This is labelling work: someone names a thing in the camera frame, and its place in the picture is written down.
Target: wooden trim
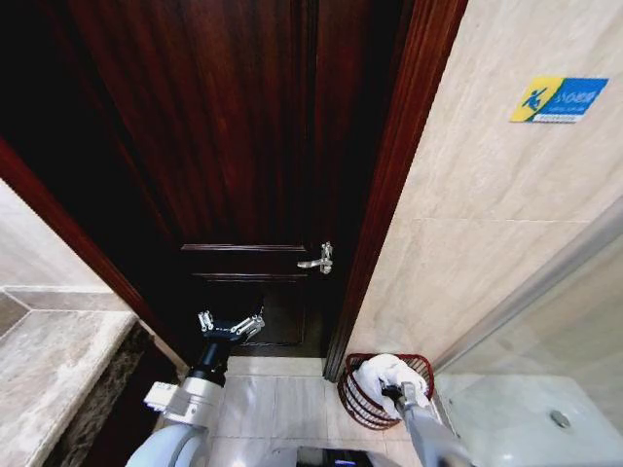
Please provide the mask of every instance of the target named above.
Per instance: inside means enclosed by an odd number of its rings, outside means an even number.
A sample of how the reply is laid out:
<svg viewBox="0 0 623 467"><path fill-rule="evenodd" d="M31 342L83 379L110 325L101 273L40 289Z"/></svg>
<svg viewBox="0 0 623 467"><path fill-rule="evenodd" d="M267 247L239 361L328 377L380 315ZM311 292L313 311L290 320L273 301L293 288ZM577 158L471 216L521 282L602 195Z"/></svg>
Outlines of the wooden trim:
<svg viewBox="0 0 623 467"><path fill-rule="evenodd" d="M2 137L0 176L141 319L149 321L154 332L170 346L179 348L178 338Z"/></svg>
<svg viewBox="0 0 623 467"><path fill-rule="evenodd" d="M307 250L301 245L231 245L185 243L182 251L239 251L252 253L305 253Z"/></svg>
<svg viewBox="0 0 623 467"><path fill-rule="evenodd" d="M254 274L240 272L193 272L211 282L297 282L307 277L306 274Z"/></svg>
<svg viewBox="0 0 623 467"><path fill-rule="evenodd" d="M336 381L467 0L415 2L324 376Z"/></svg>

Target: blue sticker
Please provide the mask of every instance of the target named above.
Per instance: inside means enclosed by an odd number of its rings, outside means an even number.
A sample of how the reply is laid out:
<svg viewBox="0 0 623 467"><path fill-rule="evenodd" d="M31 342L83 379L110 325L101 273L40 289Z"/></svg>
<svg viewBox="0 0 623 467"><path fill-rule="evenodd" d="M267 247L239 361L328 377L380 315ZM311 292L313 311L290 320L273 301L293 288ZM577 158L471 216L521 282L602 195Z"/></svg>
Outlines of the blue sticker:
<svg viewBox="0 0 623 467"><path fill-rule="evenodd" d="M577 122L600 95L603 78L565 78L552 98L534 115L535 122Z"/></svg>
<svg viewBox="0 0 623 467"><path fill-rule="evenodd" d="M606 78L536 77L510 121L573 124L582 118L606 84Z"/></svg>

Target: door latch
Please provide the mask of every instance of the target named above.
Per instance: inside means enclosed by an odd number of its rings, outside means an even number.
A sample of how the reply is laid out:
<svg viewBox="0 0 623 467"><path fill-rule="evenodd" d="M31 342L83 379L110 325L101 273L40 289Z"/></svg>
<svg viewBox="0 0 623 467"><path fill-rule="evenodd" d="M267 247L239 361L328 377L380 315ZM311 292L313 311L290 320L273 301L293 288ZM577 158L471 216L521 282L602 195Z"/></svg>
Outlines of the door latch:
<svg viewBox="0 0 623 467"><path fill-rule="evenodd" d="M315 268L316 266L320 266L320 272L323 274L328 274L331 272L331 267L333 266L333 261L331 261L331 254L333 253L333 246L331 246L330 242L322 243L320 245L320 259L313 261L299 261L296 266L302 269Z"/></svg>

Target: wooden door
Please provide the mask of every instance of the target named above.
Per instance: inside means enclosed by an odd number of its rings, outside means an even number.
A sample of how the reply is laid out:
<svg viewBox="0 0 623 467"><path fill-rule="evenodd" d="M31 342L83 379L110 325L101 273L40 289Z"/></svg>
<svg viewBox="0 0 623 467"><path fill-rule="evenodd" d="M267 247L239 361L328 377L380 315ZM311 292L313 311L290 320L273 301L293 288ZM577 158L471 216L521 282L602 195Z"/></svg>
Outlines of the wooden door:
<svg viewBox="0 0 623 467"><path fill-rule="evenodd" d="M431 5L414 46L445 17ZM24 42L5 54L3 135L184 357L201 346L198 311L238 319L260 293L267 326L242 353L324 356L382 134L400 131L385 116L416 9L413 0L11 2L4 17ZM460 12L430 37L453 36ZM438 78L446 44L431 56L421 46L419 60L435 65L425 76ZM422 85L420 120L434 92ZM330 274L297 268L325 241Z"/></svg>

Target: glass shower panel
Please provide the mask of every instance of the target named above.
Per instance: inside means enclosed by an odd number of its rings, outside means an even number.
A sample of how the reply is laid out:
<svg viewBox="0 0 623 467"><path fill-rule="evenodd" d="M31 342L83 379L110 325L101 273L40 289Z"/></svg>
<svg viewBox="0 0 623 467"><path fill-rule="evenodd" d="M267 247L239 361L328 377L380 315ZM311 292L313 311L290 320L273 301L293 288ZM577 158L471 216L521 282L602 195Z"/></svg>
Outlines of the glass shower panel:
<svg viewBox="0 0 623 467"><path fill-rule="evenodd" d="M446 367L476 465L623 465L623 236Z"/></svg>

